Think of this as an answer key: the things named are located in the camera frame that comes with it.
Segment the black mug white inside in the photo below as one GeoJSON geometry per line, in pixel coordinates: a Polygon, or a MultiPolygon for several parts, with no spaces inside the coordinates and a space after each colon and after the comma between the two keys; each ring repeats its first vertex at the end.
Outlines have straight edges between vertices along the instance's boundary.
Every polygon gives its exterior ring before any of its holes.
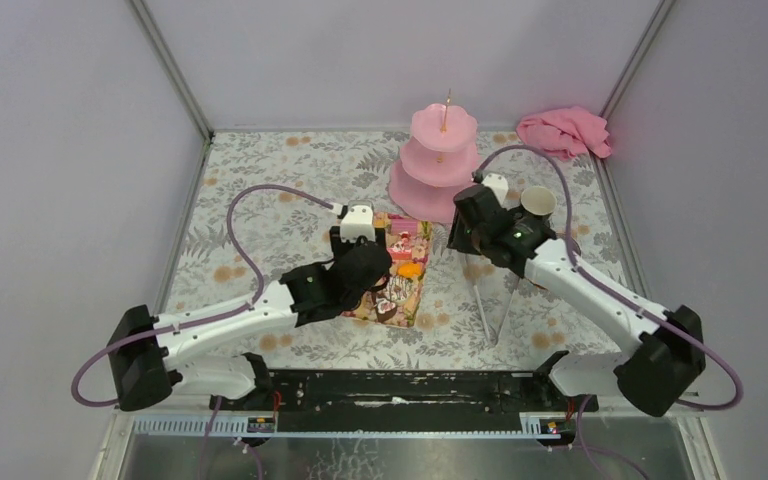
{"type": "Polygon", "coordinates": [[[520,204],[531,216],[550,226],[551,217],[557,208],[557,198],[547,187],[531,186],[520,194],[520,204]]]}

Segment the floral dessert tray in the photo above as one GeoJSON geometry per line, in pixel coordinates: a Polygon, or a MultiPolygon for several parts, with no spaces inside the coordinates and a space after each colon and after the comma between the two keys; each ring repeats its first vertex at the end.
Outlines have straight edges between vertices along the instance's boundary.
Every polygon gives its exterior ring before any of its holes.
{"type": "Polygon", "coordinates": [[[364,295],[358,307],[344,315],[357,320],[410,328],[415,323],[428,268],[432,240],[430,222],[378,212],[375,228],[385,233],[392,265],[387,286],[364,295]]]}

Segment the metal tongs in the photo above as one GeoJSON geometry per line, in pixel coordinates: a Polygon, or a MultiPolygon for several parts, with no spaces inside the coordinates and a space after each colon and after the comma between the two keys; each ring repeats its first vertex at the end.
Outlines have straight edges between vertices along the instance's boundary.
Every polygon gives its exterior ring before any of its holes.
{"type": "Polygon", "coordinates": [[[512,307],[520,278],[506,268],[478,255],[459,255],[468,290],[473,295],[482,330],[490,348],[495,347],[512,307]]]}

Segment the chocolate cake piece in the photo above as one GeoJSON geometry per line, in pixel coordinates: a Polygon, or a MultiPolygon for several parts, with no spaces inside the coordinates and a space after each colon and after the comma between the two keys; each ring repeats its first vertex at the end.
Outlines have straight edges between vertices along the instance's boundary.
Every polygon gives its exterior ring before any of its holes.
{"type": "Polygon", "coordinates": [[[398,313],[399,305],[390,300],[387,296],[372,294],[373,307],[375,312],[375,321],[377,323],[387,323],[398,313]]]}

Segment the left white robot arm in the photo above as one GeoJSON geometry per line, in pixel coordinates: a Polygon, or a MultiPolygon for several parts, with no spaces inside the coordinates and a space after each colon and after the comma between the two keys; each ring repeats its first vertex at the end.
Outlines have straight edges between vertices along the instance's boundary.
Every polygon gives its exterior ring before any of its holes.
{"type": "Polygon", "coordinates": [[[211,395],[256,411],[269,401],[271,380],[262,358],[212,355],[233,341],[329,321],[356,309],[363,297],[386,286],[392,259],[384,228],[370,241],[332,244],[326,262],[296,267],[245,298],[183,314],[153,316],[145,305],[127,310],[108,345],[108,359],[123,411],[139,411],[173,394],[211,395]]]}

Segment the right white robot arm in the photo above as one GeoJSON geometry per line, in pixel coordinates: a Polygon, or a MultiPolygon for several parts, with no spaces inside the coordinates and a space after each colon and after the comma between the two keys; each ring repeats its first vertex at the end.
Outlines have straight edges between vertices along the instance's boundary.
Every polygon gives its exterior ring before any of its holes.
{"type": "Polygon", "coordinates": [[[533,386],[535,402],[557,412],[573,396],[621,395],[639,411],[663,416],[705,370],[699,315],[670,311],[635,296],[590,268],[564,239],[522,207],[504,208],[491,188],[474,184],[453,198],[450,248],[481,255],[538,285],[598,326],[621,351],[568,356],[533,386]]]}

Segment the pink three-tier cake stand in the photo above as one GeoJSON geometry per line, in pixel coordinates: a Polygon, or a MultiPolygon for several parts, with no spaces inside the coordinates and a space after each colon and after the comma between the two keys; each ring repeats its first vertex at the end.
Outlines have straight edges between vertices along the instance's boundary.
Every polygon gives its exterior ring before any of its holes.
{"type": "Polygon", "coordinates": [[[390,199],[410,217],[448,224],[454,196],[472,183],[481,161],[478,122],[448,96],[416,111],[409,133],[390,169],[390,199]]]}

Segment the chocolate drizzle donut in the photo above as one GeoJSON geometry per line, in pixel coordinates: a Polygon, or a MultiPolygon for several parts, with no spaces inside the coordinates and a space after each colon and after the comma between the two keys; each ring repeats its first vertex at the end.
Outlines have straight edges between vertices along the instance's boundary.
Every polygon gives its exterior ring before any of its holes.
{"type": "Polygon", "coordinates": [[[404,278],[399,275],[391,276],[384,296],[387,296],[398,305],[403,305],[415,292],[415,282],[413,279],[404,278]]]}

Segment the pink wafer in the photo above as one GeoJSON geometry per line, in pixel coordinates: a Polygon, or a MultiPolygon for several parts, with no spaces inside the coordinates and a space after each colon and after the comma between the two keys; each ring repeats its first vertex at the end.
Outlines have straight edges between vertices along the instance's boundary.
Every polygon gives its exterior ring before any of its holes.
{"type": "Polygon", "coordinates": [[[409,218],[393,218],[390,221],[389,232],[397,236],[415,236],[420,230],[420,222],[409,218]]]}

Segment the strawberry cream cake slice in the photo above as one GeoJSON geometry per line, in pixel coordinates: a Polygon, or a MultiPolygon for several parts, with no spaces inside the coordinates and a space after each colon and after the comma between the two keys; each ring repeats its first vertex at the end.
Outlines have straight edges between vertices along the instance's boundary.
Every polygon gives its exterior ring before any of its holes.
{"type": "Polygon", "coordinates": [[[411,261],[413,259],[413,238],[399,236],[388,243],[387,250],[394,261],[411,261]]]}

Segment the orange tart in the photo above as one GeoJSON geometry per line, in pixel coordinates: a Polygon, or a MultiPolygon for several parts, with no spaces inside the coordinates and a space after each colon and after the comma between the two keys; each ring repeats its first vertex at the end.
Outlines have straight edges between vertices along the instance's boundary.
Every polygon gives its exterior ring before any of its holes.
{"type": "Polygon", "coordinates": [[[418,262],[403,263],[397,268],[397,274],[404,278],[418,279],[424,272],[424,265],[418,262]]]}

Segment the floral tablecloth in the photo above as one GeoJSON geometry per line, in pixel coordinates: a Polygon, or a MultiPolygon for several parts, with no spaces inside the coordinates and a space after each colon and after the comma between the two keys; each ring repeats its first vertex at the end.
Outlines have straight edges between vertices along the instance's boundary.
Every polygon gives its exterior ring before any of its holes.
{"type": "MultiPolygon", "coordinates": [[[[328,259],[333,216],[323,201],[368,200],[395,212],[387,185],[405,132],[220,133],[216,135],[185,231],[166,313],[184,312],[248,295],[256,274],[277,279],[293,267],[328,259]]],[[[568,184],[571,204],[551,222],[570,232],[584,258],[610,278],[626,279],[620,246],[587,155],[553,169],[517,149],[512,132],[482,132],[481,156],[520,192],[568,184]]],[[[551,293],[521,281],[498,344],[490,348],[459,254],[446,246],[448,227],[435,225],[421,300],[410,328],[338,318],[224,345],[221,353],[254,352],[272,368],[530,370],[552,353],[608,353],[615,343],[551,293]]]]}

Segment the pink cloth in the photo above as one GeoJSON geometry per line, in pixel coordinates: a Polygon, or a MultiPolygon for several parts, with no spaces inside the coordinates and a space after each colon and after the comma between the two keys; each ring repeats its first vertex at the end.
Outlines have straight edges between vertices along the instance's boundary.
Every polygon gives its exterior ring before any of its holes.
{"type": "Polygon", "coordinates": [[[527,115],[516,133],[524,144],[564,160],[588,152],[606,159],[613,153],[607,121],[578,106],[527,115]]]}

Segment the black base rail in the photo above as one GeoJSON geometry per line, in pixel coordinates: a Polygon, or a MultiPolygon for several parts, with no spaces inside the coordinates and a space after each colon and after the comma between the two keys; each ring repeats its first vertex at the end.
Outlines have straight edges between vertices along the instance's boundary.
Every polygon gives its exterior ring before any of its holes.
{"type": "Polygon", "coordinates": [[[595,400],[568,396],[537,371],[279,369],[222,412],[263,412],[280,433],[526,433],[523,420],[572,421],[595,400]]]}

